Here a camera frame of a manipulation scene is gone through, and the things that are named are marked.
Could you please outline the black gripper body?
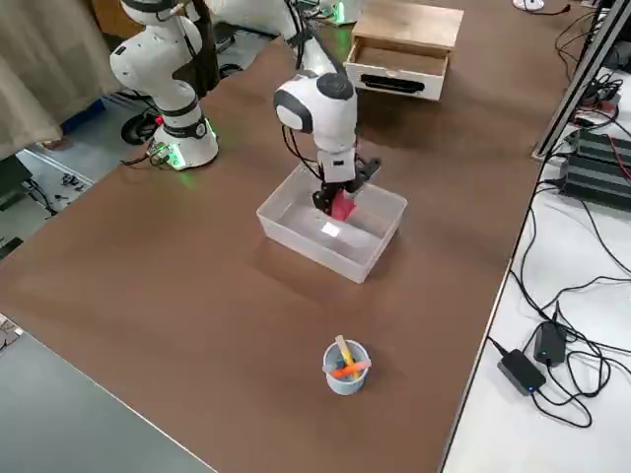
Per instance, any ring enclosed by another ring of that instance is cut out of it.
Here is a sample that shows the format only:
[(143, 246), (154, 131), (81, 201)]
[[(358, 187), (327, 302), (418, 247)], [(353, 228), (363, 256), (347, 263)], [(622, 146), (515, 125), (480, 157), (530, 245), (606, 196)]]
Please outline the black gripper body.
[(353, 164), (349, 160), (329, 160), (322, 165), (323, 182), (341, 186), (363, 186), (381, 166), (382, 160), (378, 158), (368, 161), (356, 159)]

